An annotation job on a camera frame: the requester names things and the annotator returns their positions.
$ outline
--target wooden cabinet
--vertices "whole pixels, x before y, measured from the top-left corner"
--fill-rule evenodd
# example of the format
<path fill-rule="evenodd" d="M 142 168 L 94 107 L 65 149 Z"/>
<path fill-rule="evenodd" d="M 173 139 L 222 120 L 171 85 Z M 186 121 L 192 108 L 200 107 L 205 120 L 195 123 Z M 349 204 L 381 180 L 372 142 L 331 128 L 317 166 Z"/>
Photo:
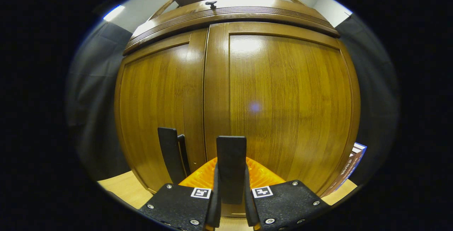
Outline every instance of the wooden cabinet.
<path fill-rule="evenodd" d="M 132 171 L 153 193 L 172 182 L 158 127 L 185 135 L 191 171 L 216 157 L 217 136 L 246 136 L 248 157 L 321 195 L 348 159 L 360 115 L 338 33 L 303 4 L 204 1 L 153 15 L 126 47 L 115 115 Z"/>

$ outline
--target metal bolt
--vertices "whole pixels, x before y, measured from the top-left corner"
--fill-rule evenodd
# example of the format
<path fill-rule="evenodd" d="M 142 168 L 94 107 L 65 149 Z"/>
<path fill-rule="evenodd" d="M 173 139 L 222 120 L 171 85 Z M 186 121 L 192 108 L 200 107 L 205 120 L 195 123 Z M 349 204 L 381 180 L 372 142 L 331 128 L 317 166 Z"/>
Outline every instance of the metal bolt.
<path fill-rule="evenodd" d="M 266 224 L 272 224 L 275 222 L 275 219 L 267 219 L 266 221 L 264 221 L 264 223 Z"/>

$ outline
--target blue book cover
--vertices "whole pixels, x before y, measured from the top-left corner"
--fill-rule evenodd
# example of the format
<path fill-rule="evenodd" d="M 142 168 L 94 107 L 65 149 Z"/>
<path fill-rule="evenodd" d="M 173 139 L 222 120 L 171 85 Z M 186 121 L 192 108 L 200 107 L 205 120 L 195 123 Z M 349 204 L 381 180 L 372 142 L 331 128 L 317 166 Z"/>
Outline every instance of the blue book cover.
<path fill-rule="evenodd" d="M 334 190 L 336 191 L 338 188 L 340 188 L 341 185 L 343 185 L 343 183 L 349 179 L 349 177 L 351 176 L 352 173 L 354 173 L 354 170 L 356 170 L 357 166 L 360 164 L 360 161 L 362 160 L 362 157 L 364 156 L 365 154 L 365 151 L 367 150 L 367 146 L 364 146 L 363 144 L 359 144 L 359 143 L 354 143 L 354 147 L 356 147 L 357 149 L 361 149 L 362 152 L 361 152 L 361 156 L 360 158 L 357 160 L 356 164 L 354 165 L 354 168 L 352 169 L 352 171 L 348 174 L 348 176 L 346 176 L 346 179 L 344 179 L 344 181 L 339 185 L 337 186 L 337 188 Z"/>

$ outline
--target black curtain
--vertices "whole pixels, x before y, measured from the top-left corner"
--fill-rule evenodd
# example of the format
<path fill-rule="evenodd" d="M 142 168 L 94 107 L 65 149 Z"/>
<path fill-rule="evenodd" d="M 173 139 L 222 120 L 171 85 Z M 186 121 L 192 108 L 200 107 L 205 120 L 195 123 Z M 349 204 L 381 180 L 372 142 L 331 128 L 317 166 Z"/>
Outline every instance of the black curtain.
<path fill-rule="evenodd" d="M 388 155 L 400 113 L 398 80 L 390 57 L 375 34 L 353 14 L 335 28 L 356 68 L 361 113 L 356 142 L 367 150 L 350 180 L 362 185 Z"/>
<path fill-rule="evenodd" d="M 92 179 L 130 171 L 116 134 L 115 83 L 132 33 L 103 21 L 82 42 L 69 68 L 66 116 L 72 146 Z"/>

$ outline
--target book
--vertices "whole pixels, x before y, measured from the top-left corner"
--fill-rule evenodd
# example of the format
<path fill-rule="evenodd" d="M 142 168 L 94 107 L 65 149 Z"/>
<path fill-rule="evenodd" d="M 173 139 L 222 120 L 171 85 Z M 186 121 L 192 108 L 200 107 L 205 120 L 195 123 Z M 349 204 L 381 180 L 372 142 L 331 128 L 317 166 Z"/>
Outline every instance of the book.
<path fill-rule="evenodd" d="M 326 191 L 320 197 L 330 195 L 332 192 L 337 191 L 337 189 L 343 185 L 343 183 L 351 176 L 351 174 L 359 165 L 359 162 L 362 159 L 366 149 L 367 146 L 354 143 L 352 152 L 349 155 L 349 159 L 345 167 L 342 169 L 341 173 L 337 176 L 333 183 L 329 186 L 329 188 L 327 188 Z"/>
<path fill-rule="evenodd" d="M 354 161 L 354 157 L 355 157 L 356 153 L 355 152 L 351 152 L 349 154 L 349 158 L 348 158 L 348 161 L 346 162 L 346 165 L 343 167 L 342 169 L 342 172 L 340 173 L 340 175 L 338 175 L 338 177 L 333 181 L 333 183 L 326 189 L 326 191 L 320 196 L 320 197 L 325 197 L 327 195 L 329 195 L 330 193 L 333 192 L 333 190 L 336 188 L 336 185 L 341 182 L 341 174 L 343 173 L 346 173 L 346 171 L 348 170 L 348 168 L 351 166 L 352 162 Z"/>

